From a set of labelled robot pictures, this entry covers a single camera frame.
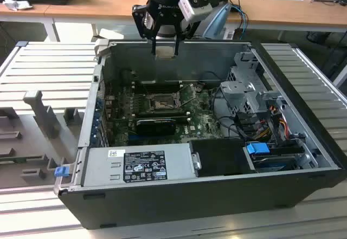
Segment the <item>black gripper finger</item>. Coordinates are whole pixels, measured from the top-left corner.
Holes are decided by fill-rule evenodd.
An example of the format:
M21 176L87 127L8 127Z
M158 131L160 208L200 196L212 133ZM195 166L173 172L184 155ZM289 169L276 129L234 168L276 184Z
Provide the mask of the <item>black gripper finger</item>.
M154 19L149 13L148 5L134 5L132 7L132 17L140 37L151 41L151 54L155 55L157 27Z
M200 25L200 22L189 24L184 31L182 30L181 23L176 23L174 25L174 29L176 33L175 51L174 51L175 56L178 55L179 44L185 39L191 39L194 36L199 25Z

